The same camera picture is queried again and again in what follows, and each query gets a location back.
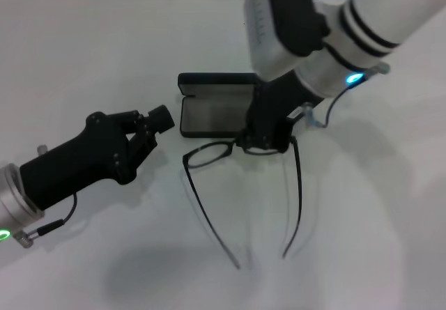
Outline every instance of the white table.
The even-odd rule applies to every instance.
[[[177,124],[132,184],[81,191],[69,225],[30,250],[0,245],[0,307],[444,309],[445,31],[443,13],[389,58],[391,75],[339,101],[328,130],[298,128],[304,204],[290,258],[280,251],[297,209],[292,151],[237,149],[194,173],[237,271],[185,184],[181,156],[207,140],[180,136],[176,79],[249,72],[242,1],[0,0],[0,160],[63,143],[94,111],[165,104]]]

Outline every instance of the blue led light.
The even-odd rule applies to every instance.
[[[355,73],[354,75],[351,75],[350,77],[347,77],[346,83],[348,85],[354,84],[359,79],[361,79],[364,76],[364,73]]]

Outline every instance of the black eyeglasses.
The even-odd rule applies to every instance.
[[[217,231],[215,230],[213,224],[210,222],[208,214],[204,210],[203,204],[201,203],[201,200],[199,198],[199,195],[197,193],[197,189],[195,188],[194,182],[192,181],[192,177],[190,175],[190,169],[198,169],[200,167],[207,166],[209,164],[212,164],[213,162],[216,162],[222,158],[228,157],[232,154],[233,146],[237,142],[237,139],[234,139],[233,141],[216,141],[213,143],[209,143],[203,146],[200,146],[199,148],[185,154],[183,156],[183,166],[186,171],[187,179],[189,180],[190,187],[192,188],[192,191],[195,194],[195,198],[197,199],[197,202],[200,206],[201,212],[203,213],[204,218],[206,219],[206,222],[208,223],[211,231],[213,232],[214,236],[217,238],[217,241],[219,242],[220,246],[223,248],[231,262],[235,265],[235,267],[239,270],[240,269],[240,263],[238,262],[236,256],[231,252],[231,250],[226,246],[224,241],[221,239],[221,237],[218,235]],[[295,156],[295,165],[297,169],[297,175],[298,175],[298,195],[299,195],[299,212],[298,212],[298,222],[295,226],[293,235],[291,236],[290,241],[288,242],[284,253],[282,254],[282,258],[286,257],[286,254],[288,253],[291,245],[293,244],[294,238],[298,232],[299,225],[300,225],[300,216],[302,213],[302,172],[300,170],[300,157],[299,157],[299,150],[298,150],[298,141],[297,139],[292,136],[291,137],[291,144],[293,144],[294,149],[294,156]],[[267,152],[258,152],[256,150],[252,149],[244,149],[245,153],[248,155],[274,155],[278,152],[276,150],[267,151]]]

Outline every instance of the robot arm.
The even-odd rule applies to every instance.
[[[286,150],[288,114],[385,72],[382,58],[445,5],[446,0],[347,0],[340,6],[245,0],[251,62],[261,81],[243,144]]]
[[[133,181],[137,168],[157,146],[155,133],[174,126],[165,106],[144,117],[138,111],[91,114],[82,133],[20,168],[0,169],[0,241],[14,235],[30,247],[23,228],[44,210],[102,179]],[[134,134],[129,140],[127,134]]]

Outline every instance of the black stripe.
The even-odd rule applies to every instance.
[[[348,24],[344,9],[345,8],[341,8],[341,11],[339,12],[339,21],[341,22],[342,29],[353,40],[353,42],[355,42],[356,45],[358,47],[360,47],[364,52],[368,53],[369,55],[371,55],[373,57],[382,58],[382,57],[388,55],[387,52],[381,52],[381,51],[375,50],[373,47],[370,47],[368,44],[366,44],[363,40],[361,40],[355,34],[355,32],[352,30],[352,28]]]
[[[333,58],[342,66],[344,66],[346,69],[353,71],[353,72],[364,72],[366,68],[359,68],[357,66],[354,66],[352,63],[349,63],[343,56],[339,54],[338,51],[334,49],[331,45],[324,43],[324,47],[327,49],[327,51],[333,56]]]
[[[362,31],[364,31],[372,40],[374,40],[375,42],[377,42],[379,45],[382,45],[384,47],[388,47],[390,49],[394,49],[395,47],[397,47],[399,44],[397,43],[392,43],[389,42],[388,40],[384,40],[382,39],[380,36],[376,35],[365,23],[364,21],[362,21],[361,17],[359,16],[359,14],[357,13],[357,10],[355,8],[355,4],[353,3],[353,0],[349,0],[349,4],[350,4],[350,9],[351,9],[351,13],[353,15],[353,18],[355,19],[356,23],[358,26],[360,26],[360,28],[362,29]]]

